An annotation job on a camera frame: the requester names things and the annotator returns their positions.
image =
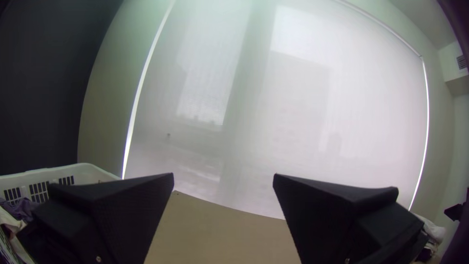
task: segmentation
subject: air vent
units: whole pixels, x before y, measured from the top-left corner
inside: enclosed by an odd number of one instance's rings
[[[468,67],[466,64],[466,59],[464,58],[464,55],[457,57],[456,60],[458,61],[458,67],[460,70]]]

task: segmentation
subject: clothing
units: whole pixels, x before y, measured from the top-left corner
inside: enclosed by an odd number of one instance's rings
[[[441,242],[443,242],[443,238],[445,238],[446,228],[435,225],[432,221],[426,219],[425,217],[419,216],[417,214],[414,215],[422,222],[424,222],[424,231],[438,244],[441,244]]]
[[[414,214],[422,222],[424,222],[424,229],[422,232],[428,236],[428,242],[417,256],[417,260],[423,263],[430,261],[438,251],[438,246],[443,242],[445,237],[446,228],[435,225],[432,221],[425,217]]]
[[[32,210],[36,209],[40,203],[30,201],[28,198],[21,198],[16,204],[11,204],[0,198],[0,206],[3,207],[16,220],[23,220],[30,223],[33,220]]]
[[[20,241],[15,236],[16,233],[26,227],[26,223],[23,220],[16,220],[5,209],[3,209],[3,207],[0,206],[0,225],[4,225],[6,229],[8,229],[8,231],[10,232],[10,234],[7,234],[6,232],[3,232],[3,230],[0,229],[0,232],[2,232],[1,236],[3,238],[6,237],[7,239],[11,238],[8,241],[9,243],[5,243],[4,241],[2,241],[3,243],[1,243],[0,245],[0,252],[2,254],[8,254],[8,252],[11,252],[11,249],[13,249],[13,251],[19,256],[19,258],[21,258],[24,263],[34,264],[34,261],[27,254],[26,250],[23,248]]]

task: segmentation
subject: white wall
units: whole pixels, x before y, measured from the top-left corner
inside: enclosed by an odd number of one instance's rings
[[[441,205],[440,212],[455,204],[466,201],[467,188],[469,187],[469,95],[463,95],[454,99],[454,149],[448,185]],[[453,222],[444,214],[438,214],[435,223],[447,229],[445,241],[439,248],[442,255],[456,231],[458,221]]]
[[[101,44],[83,103],[78,162],[122,174],[130,113],[169,0],[125,0]]]
[[[437,50],[388,0],[348,0],[400,34],[426,63],[429,138],[420,187],[412,211],[435,219],[447,184],[454,114]],[[106,35],[91,73],[80,126],[78,157],[121,175],[128,120],[148,48],[164,14],[163,3],[125,1]]]
[[[443,70],[443,79],[445,82],[466,76],[468,74],[468,69],[465,68],[460,70],[456,61],[456,58],[462,54],[463,52],[457,41],[438,51],[438,55],[441,61],[441,68]]]
[[[425,61],[430,106],[428,148],[422,179],[411,211],[434,220],[437,215],[443,213],[438,211],[438,206],[447,184],[454,130],[452,98],[443,80],[438,51],[425,34],[388,0],[348,2],[392,28],[416,49]]]

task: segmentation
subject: black object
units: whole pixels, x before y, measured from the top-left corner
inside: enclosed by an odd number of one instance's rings
[[[77,163],[86,87],[123,0],[0,0],[0,175]]]
[[[456,221],[460,220],[461,216],[463,215],[463,208],[464,208],[464,203],[463,204],[457,204],[454,205],[448,209],[444,210],[444,213],[447,217],[449,217],[451,220]]]
[[[428,241],[395,187],[275,174],[274,190],[303,264],[409,264]]]
[[[142,264],[173,186],[172,173],[51,184],[18,238],[38,264]]]
[[[469,188],[466,193],[466,202],[463,204],[459,217],[459,225],[453,239],[441,258],[440,264],[468,263],[469,248]]]

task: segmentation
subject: dark wall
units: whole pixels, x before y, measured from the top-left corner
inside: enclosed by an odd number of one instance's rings
[[[122,0],[13,0],[0,17],[0,175],[77,162],[89,75]]]

